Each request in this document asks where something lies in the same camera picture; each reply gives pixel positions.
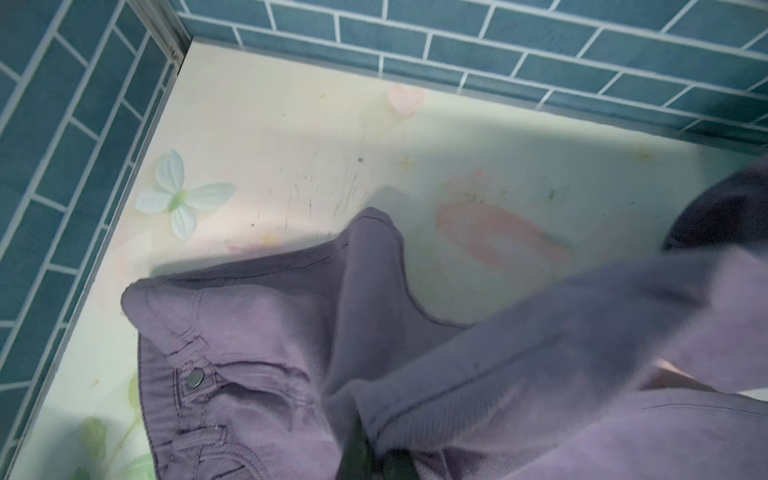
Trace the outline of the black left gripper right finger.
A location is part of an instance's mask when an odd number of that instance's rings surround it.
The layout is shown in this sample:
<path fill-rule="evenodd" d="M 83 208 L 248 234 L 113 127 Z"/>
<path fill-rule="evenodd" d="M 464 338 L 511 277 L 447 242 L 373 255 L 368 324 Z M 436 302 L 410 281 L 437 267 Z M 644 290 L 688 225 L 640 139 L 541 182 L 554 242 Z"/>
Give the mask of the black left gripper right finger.
<path fill-rule="evenodd" d="M 382 460 L 383 480 L 419 480 L 413 459 L 407 451 L 391 451 Z"/>

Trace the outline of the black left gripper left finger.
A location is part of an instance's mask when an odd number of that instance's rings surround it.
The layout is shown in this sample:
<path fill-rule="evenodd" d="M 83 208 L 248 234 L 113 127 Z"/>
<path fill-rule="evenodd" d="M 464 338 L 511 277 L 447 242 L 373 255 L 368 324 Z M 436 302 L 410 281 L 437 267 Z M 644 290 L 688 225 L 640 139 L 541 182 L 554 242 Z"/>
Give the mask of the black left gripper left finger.
<path fill-rule="evenodd" d="M 343 451 L 336 480 L 372 480 L 375 454 L 360 418 L 357 418 Z"/>

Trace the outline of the purple trousers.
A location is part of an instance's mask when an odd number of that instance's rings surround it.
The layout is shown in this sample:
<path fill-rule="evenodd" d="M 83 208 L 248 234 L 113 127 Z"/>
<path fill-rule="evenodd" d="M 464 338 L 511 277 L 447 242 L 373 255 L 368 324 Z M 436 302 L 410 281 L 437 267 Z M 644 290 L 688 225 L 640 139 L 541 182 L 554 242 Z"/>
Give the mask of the purple trousers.
<path fill-rule="evenodd" d="M 767 163 L 696 198 L 659 255 L 472 326 L 427 314 L 373 208 L 305 250 L 122 296 L 160 479 L 335 479 L 360 418 L 375 477 L 763 479 Z"/>

